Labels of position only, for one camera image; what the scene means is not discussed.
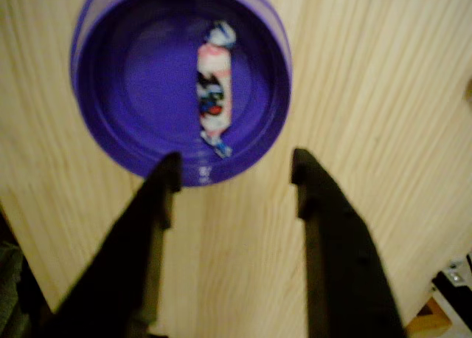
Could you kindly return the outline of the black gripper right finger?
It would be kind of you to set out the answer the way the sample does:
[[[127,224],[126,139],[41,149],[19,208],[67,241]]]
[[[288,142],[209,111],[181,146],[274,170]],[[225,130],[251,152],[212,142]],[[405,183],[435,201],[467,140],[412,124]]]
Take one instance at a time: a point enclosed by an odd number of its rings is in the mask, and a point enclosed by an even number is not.
[[[305,224],[309,337],[405,337],[369,230],[309,151],[291,163],[297,216]]]

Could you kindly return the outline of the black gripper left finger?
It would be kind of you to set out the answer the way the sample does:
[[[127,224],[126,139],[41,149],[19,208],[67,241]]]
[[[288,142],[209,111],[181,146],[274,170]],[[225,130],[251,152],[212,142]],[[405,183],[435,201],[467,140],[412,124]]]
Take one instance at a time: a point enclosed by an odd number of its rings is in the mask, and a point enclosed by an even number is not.
[[[40,337],[149,337],[181,169],[177,152],[156,165]]]

